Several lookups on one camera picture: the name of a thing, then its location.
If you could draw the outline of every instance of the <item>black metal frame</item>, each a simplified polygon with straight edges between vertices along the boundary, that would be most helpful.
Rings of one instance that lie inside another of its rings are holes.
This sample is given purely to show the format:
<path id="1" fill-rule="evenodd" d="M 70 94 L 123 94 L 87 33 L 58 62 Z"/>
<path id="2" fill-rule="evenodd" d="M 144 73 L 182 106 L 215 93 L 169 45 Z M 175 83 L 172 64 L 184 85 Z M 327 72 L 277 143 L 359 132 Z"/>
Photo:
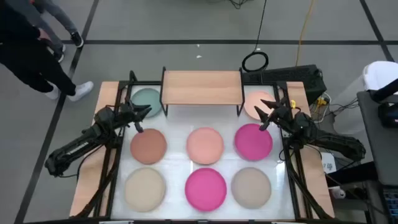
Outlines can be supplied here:
<path id="1" fill-rule="evenodd" d="M 164 72 L 166 71 L 166 67 L 165 66 L 163 66 L 163 69 L 162 69 L 162 79 L 161 79 L 161 81 L 160 81 L 160 98 L 159 98 L 159 102 L 160 102 L 160 105 L 162 106 L 162 110 L 163 110 L 163 112 L 164 112 L 164 115 L 165 116 L 167 116 L 167 114 L 169 113 L 169 105 L 166 105 L 166 107 L 164 106 L 164 104 L 163 104 L 163 101 L 162 101 L 162 96 L 163 96 L 163 82 L 164 82 Z M 240 108 L 239 108 L 239 106 L 238 105 L 236 105 L 236 114 L 239 116 L 239 115 L 241 115 L 241 112 L 242 112 L 242 109 L 243 109 L 243 106 L 244 106 L 244 85 L 243 85 L 243 72 L 242 72 L 242 68 L 239 68 L 239 74 L 240 74 L 240 77 L 241 77 L 241 89 L 242 89 L 242 104 L 241 104 L 241 106 L 240 106 Z"/>
<path id="2" fill-rule="evenodd" d="M 120 81 L 119 82 L 119 86 L 118 86 L 118 94 L 116 95 L 116 103 L 115 103 L 115 111 L 117 111 L 118 109 L 118 105 L 121 102 L 121 95 L 123 93 L 123 90 L 125 89 L 125 87 L 127 87 L 127 94 L 126 94 L 126 98 L 125 100 L 129 100 L 129 97 L 131 95 L 131 90 L 133 88 L 134 85 L 160 85 L 162 86 L 162 81 L 161 82 L 152 82 L 152 81 L 137 81 L 137 78 L 134 74 L 134 72 L 130 72 L 130 80 L 129 81 Z M 281 89 L 284 93 L 284 97 L 287 97 L 288 101 L 287 101 L 287 106 L 290 106 L 290 100 L 289 100 L 289 94 L 287 92 L 287 84 L 286 82 L 265 82 L 262 78 L 259 79 L 259 82 L 245 82 L 242 83 L 242 86 L 247 85 L 247 86 L 253 86 L 253 85 L 264 85 L 264 86 L 272 86 L 274 89 L 274 94 L 275 94 L 275 99 L 277 101 L 280 100 L 280 96 L 279 96 L 279 89 Z M 280 135 L 282 138 L 282 142 L 283 142 L 283 150 L 284 150 L 284 155 L 285 155 L 285 162 L 292 162 L 291 158 L 290 158 L 290 154 L 289 154 L 289 148 L 288 146 L 285 144 L 285 138 L 282 135 L 282 130 L 280 130 Z M 114 166 L 112 169 L 114 169 L 115 167 L 117 167 L 117 169 L 114 172 L 113 178 L 111 179 L 110 182 L 110 190 L 109 190 L 109 198 L 108 198 L 108 202 L 107 202 L 107 208 L 106 208 L 106 215 L 104 217 L 100 217 L 99 213 L 94 213 L 93 217 L 89 217 L 89 218 L 74 218 L 71 217 L 69 219 L 66 220 L 53 220 L 53 221 L 46 221 L 46 222 L 37 222 L 37 223 L 43 223 L 43 224 L 61 224 L 61 223 L 100 223 L 100 222 L 105 222 L 105 221 L 111 221 L 110 216 L 111 216 L 111 211 L 112 211 L 112 207 L 113 207 L 113 198 L 114 198 L 114 191 L 116 188 L 116 181 L 117 181 L 117 177 L 118 177 L 118 167 L 119 167 L 119 163 L 120 163 L 120 157 L 121 157 L 121 146 L 116 148 L 116 155 L 115 155 L 115 160 L 114 160 Z M 104 158 L 104 165 L 103 165 L 103 170 L 101 173 L 101 179 L 100 179 L 100 183 L 102 182 L 106 182 L 107 179 L 104 177 L 109 177 L 106 176 L 106 173 L 108 171 L 108 167 L 109 167 L 109 157 L 111 154 L 111 149 L 107 148 L 107 153 L 105 154 L 105 158 Z M 303 180 L 303 182 L 305 183 L 305 175 L 303 172 L 303 164 L 302 164 L 302 160 L 301 160 L 301 155 L 300 155 L 300 151 L 296 151 L 295 152 L 295 158 L 296 158 L 296 163 L 297 163 L 297 170 L 298 170 L 298 174 L 301 178 L 301 180 Z M 289 187 L 290 187 L 290 193 L 292 195 L 292 205 L 293 205 L 293 210 L 294 210 L 294 215 L 295 215 L 295 221 L 293 222 L 302 222 L 302 223 L 355 223 L 355 222 L 342 222 L 340 220 L 317 220 L 317 219 L 313 219 L 312 218 L 312 210 L 311 207 L 309 206 L 309 203 L 307 201 L 306 198 L 304 198 L 304 208 L 306 211 L 306 215 L 307 218 L 302 218 L 300 215 L 300 209 L 299 209 L 299 203 L 298 203 L 298 196 L 297 196 L 297 191 L 296 191 L 296 187 L 295 187 L 295 182 L 293 181 L 293 179 L 288 176 L 288 180 L 289 180 Z M 101 208 L 101 204 L 97 204 L 96 206 L 96 210 L 95 211 L 99 211 Z M 213 220 L 192 220 L 192 221 L 171 221 L 171 220 L 135 220 L 134 223 L 254 223 L 254 220 L 248 220 L 248 221 L 236 221 L 236 222 L 225 222 L 225 221 L 213 221 Z M 258 222 L 255 221 L 255 223 L 272 223 L 272 222 Z"/>

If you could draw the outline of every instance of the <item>black pants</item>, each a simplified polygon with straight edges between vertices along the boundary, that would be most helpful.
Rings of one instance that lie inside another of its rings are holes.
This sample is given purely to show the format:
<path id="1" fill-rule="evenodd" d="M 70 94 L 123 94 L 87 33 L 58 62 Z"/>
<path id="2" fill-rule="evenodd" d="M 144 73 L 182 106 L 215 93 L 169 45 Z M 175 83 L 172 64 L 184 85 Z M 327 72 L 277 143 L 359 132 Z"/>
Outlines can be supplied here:
<path id="1" fill-rule="evenodd" d="M 74 95 L 76 85 L 63 72 L 60 64 L 39 41 L 4 43 L 0 45 L 0 63 L 20 81 L 33 89 L 48 93 L 56 85 L 66 95 Z"/>

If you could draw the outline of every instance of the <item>floor tile line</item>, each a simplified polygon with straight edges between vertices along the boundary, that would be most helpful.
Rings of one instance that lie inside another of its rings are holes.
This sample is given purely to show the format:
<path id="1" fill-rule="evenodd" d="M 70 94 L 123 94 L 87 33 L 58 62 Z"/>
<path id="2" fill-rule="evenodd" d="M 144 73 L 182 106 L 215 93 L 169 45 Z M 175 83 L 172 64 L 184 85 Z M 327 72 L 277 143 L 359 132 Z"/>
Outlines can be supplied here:
<path id="1" fill-rule="evenodd" d="M 255 44 L 256 40 L 86 40 L 86 45 L 184 45 L 184 44 Z M 259 40 L 264 45 L 297 45 L 298 40 Z M 303 40 L 302 45 L 380 45 L 378 40 Z"/>
<path id="2" fill-rule="evenodd" d="M 94 0 L 93 1 L 93 5 L 91 6 L 90 13 L 88 14 L 88 18 L 87 18 L 85 27 L 84 27 L 83 32 L 81 34 L 83 39 L 85 39 L 87 37 L 88 31 L 90 29 L 91 23 L 92 23 L 93 18 L 94 18 L 94 14 L 95 14 L 96 8 L 98 6 L 98 2 L 99 2 L 99 0 Z M 69 72 L 68 72 L 70 78 L 72 78 L 74 76 L 74 74 L 75 74 L 75 70 L 76 70 L 76 67 L 78 65 L 78 62 L 79 62 L 79 59 L 80 59 L 80 55 L 81 55 L 81 51 L 83 50 L 83 47 L 80 48 L 80 49 L 77 49 L 76 52 L 75 52 L 75 55 L 73 56 L 73 60 L 71 62 L 71 65 L 70 65 L 70 68 L 69 68 Z M 36 163 L 35 163 L 32 175 L 30 177 L 28 186 L 27 186 L 27 188 L 25 190 L 24 197 L 22 198 L 22 202 L 21 202 L 21 205 L 19 207 L 19 210 L 18 210 L 16 219 L 14 221 L 14 224 L 24 223 L 25 216 L 26 216 L 27 210 L 29 208 L 30 201 L 32 200 L 33 193 L 35 191 L 37 182 L 39 181 L 39 177 L 40 177 L 41 171 L 42 171 L 43 166 L 44 166 L 45 158 L 47 157 L 47 153 L 49 151 L 52 138 L 53 138 L 55 130 L 57 128 L 57 124 L 58 124 L 58 121 L 60 119 L 63 106 L 65 104 L 65 99 L 66 99 L 66 96 L 64 94 L 62 94 L 60 96 L 58 102 L 57 102 L 57 106 L 55 107 L 55 110 L 54 110 L 54 113 L 53 113 L 49 128 L 48 128 L 48 130 L 46 132 L 46 135 L 44 137 L 43 145 L 42 145 L 42 147 L 40 149 L 39 156 L 38 156 L 38 158 L 36 160 Z"/>
<path id="3" fill-rule="evenodd" d="M 366 1 L 365 0 L 359 0 L 359 2 L 362 5 L 362 8 L 363 8 L 363 10 L 365 12 L 366 17 L 368 18 L 368 21 L 369 21 L 369 23 L 370 23 L 370 25 L 372 27 L 374 35 L 376 36 L 377 40 L 380 41 L 380 46 L 381 46 L 381 49 L 382 49 L 382 51 L 384 53 L 384 56 L 386 57 L 386 59 L 388 61 L 393 62 L 394 59 L 392 58 L 392 55 L 391 55 L 390 51 L 388 50 L 388 47 L 387 47 L 387 45 L 386 45 L 386 43 L 384 41 L 384 38 L 381 35 L 381 32 L 380 32 L 379 28 L 376 25 L 376 21 L 374 20 L 374 18 L 372 16 L 372 13 L 371 13 L 368 5 L 366 4 Z"/>

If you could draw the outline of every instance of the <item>yellow cable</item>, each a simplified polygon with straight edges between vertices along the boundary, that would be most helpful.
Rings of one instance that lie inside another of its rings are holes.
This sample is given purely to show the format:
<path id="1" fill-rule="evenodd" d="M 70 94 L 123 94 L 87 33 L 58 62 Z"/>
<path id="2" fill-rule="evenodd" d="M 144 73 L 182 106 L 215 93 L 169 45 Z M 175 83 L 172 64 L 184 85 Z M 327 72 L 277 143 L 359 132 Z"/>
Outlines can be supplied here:
<path id="1" fill-rule="evenodd" d="M 307 21 L 309 20 L 309 18 L 311 16 L 312 7 L 313 7 L 314 2 L 315 2 L 315 0 L 311 0 L 310 8 L 308 9 L 307 15 L 305 16 L 304 25 L 303 25 L 303 28 L 301 29 L 300 39 L 298 40 L 298 47 L 297 47 L 296 66 L 299 63 L 301 41 L 303 39 L 304 31 L 307 26 Z"/>

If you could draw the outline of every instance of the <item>pink plate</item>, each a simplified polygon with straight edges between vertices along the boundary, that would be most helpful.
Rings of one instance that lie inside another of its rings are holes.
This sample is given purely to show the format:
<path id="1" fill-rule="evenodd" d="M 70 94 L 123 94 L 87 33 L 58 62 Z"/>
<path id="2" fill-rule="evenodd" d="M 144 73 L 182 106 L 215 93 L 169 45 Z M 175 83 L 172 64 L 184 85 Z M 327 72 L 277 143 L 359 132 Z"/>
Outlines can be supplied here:
<path id="1" fill-rule="evenodd" d="M 185 196 L 195 209 L 203 212 L 213 211 L 225 200 L 225 180 L 214 169 L 197 169 L 185 183 Z"/>
<path id="2" fill-rule="evenodd" d="M 258 124 L 245 124 L 235 134 L 239 155 L 249 161 L 259 161 L 272 150 L 272 137 L 267 130 L 260 131 Z"/>

